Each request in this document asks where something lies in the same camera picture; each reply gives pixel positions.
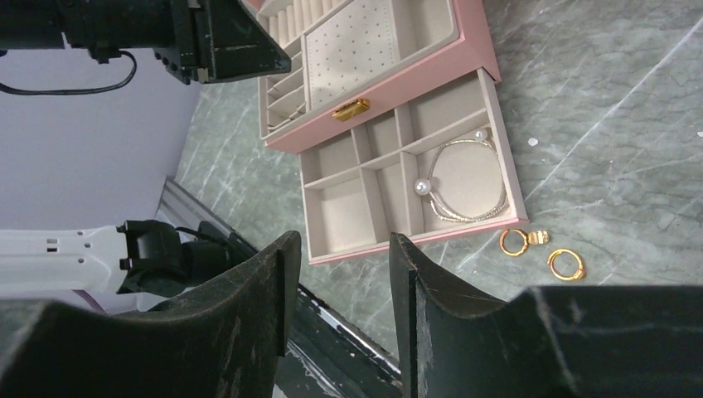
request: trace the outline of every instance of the jewelry tray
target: jewelry tray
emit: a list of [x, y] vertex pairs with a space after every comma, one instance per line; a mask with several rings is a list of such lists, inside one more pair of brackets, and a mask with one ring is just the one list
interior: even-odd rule
[[[260, 137], [289, 153], [322, 143], [478, 68], [500, 80], [482, 0], [248, 0], [291, 56], [259, 78]], [[347, 121], [335, 109], [364, 99]]]
[[[482, 145], [456, 144], [440, 155], [433, 189], [457, 212], [477, 216], [496, 205], [505, 183], [508, 206], [475, 223], [441, 221], [414, 191], [437, 147], [484, 128], [497, 158]], [[386, 250], [390, 233], [416, 243], [527, 222], [492, 77], [459, 77], [300, 154], [311, 264]]]

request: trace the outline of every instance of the marble tabletop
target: marble tabletop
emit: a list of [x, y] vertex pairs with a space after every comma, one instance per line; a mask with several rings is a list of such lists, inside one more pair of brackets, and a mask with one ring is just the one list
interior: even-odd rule
[[[425, 253], [501, 299], [563, 284], [545, 262], [560, 247], [586, 263], [587, 277], [572, 284], [699, 284], [703, 1], [485, 7], [527, 229], [553, 240], [517, 258], [498, 249], [499, 232], [424, 245]], [[264, 247], [305, 225], [298, 159], [264, 148], [257, 106], [254, 80], [204, 87], [177, 180]], [[386, 254], [306, 262], [301, 282], [397, 355], [388, 272]]]

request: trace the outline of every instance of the pearl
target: pearl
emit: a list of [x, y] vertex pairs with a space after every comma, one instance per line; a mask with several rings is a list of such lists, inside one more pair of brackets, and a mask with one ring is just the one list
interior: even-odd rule
[[473, 132], [473, 139], [482, 143], [488, 138], [488, 131], [486, 129], [479, 129]]
[[432, 184], [429, 183], [429, 180], [425, 178], [420, 178], [418, 181], [415, 182], [415, 193], [417, 193], [421, 197], [429, 195], [430, 191], [432, 191]]

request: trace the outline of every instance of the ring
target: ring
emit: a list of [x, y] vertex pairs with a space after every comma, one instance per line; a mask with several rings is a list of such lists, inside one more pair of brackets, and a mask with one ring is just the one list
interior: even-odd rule
[[[554, 268], [554, 259], [556, 259], [556, 257], [558, 255], [562, 255], [564, 253], [569, 253], [570, 255], [573, 255], [574, 258], [576, 259], [576, 261], [579, 262], [579, 269], [577, 269], [576, 272], [571, 276], [564, 276], [564, 275], [556, 272], [556, 269]], [[557, 277], [561, 280], [577, 280], [577, 279], [581, 279], [584, 276], [586, 276], [586, 271], [584, 270], [584, 261], [573, 250], [569, 250], [569, 249], [555, 250], [554, 253], [550, 254], [549, 259], [547, 259], [547, 264], [549, 264], [549, 266], [551, 268], [551, 273], [554, 274], [555, 277]]]
[[[507, 236], [507, 234], [509, 234], [511, 232], [517, 232], [518, 234], [520, 234], [520, 236], [522, 236], [522, 241], [525, 242], [524, 244], [522, 244], [522, 248], [516, 252], [508, 251], [505, 247], [505, 237]], [[529, 244], [527, 243], [527, 235], [525, 234], [524, 231], [522, 231], [522, 230], [505, 230], [501, 234], [501, 240], [500, 240], [499, 245], [501, 246], [501, 250], [503, 250], [503, 253], [505, 253], [506, 255], [511, 255], [513, 257], [517, 257], [518, 255], [525, 253], [525, 251], [527, 250], [527, 246]]]

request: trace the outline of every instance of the white wall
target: white wall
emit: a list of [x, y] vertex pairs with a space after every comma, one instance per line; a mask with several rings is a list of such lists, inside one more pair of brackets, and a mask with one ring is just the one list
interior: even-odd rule
[[[72, 229], [154, 217], [175, 174], [199, 85], [170, 76], [150, 50], [133, 51], [127, 87], [101, 95], [0, 93], [0, 229]], [[128, 73], [86, 51], [10, 51], [0, 82], [23, 89], [86, 88]]]

